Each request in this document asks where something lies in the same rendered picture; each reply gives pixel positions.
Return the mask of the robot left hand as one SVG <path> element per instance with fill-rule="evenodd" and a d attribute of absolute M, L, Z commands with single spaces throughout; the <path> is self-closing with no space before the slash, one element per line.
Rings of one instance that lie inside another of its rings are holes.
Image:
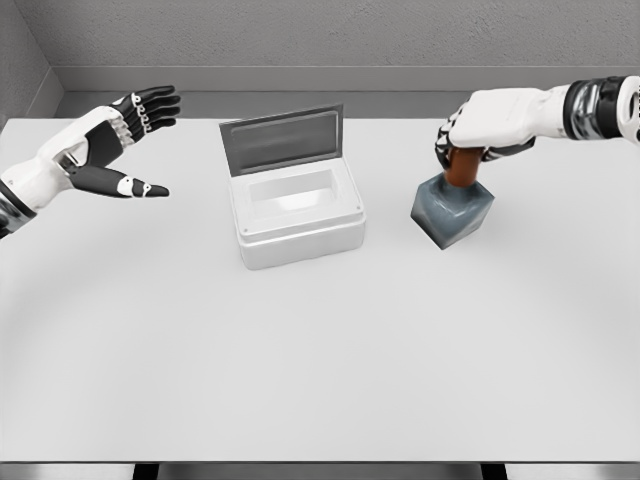
<path fill-rule="evenodd" d="M 167 188 L 112 170 L 110 165 L 144 137 L 174 126 L 180 102 L 172 85 L 132 92 L 92 109 L 47 144 L 72 188 L 115 198 L 167 197 Z"/>

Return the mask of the grey square bottle brown cap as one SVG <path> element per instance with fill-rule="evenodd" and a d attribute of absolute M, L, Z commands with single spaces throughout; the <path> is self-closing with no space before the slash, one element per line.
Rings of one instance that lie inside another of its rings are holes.
<path fill-rule="evenodd" d="M 450 166 L 417 188 L 411 218 L 441 249 L 480 228 L 494 195 L 477 181 L 482 148 L 450 150 Z"/>

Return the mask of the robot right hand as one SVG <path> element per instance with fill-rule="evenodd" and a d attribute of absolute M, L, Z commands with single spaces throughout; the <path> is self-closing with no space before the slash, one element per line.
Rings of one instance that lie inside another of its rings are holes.
<path fill-rule="evenodd" d="M 478 149 L 483 162 L 524 152 L 535 145 L 534 109 L 548 95 L 536 88 L 478 90 L 439 127 L 435 155 L 451 168 L 455 148 Z"/>

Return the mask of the white box with open lid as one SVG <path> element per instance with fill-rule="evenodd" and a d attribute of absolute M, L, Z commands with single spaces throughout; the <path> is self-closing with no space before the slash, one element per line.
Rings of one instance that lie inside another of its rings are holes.
<path fill-rule="evenodd" d="M 219 126 L 244 265 L 261 270 L 358 249 L 363 201 L 343 155 L 343 107 Z"/>

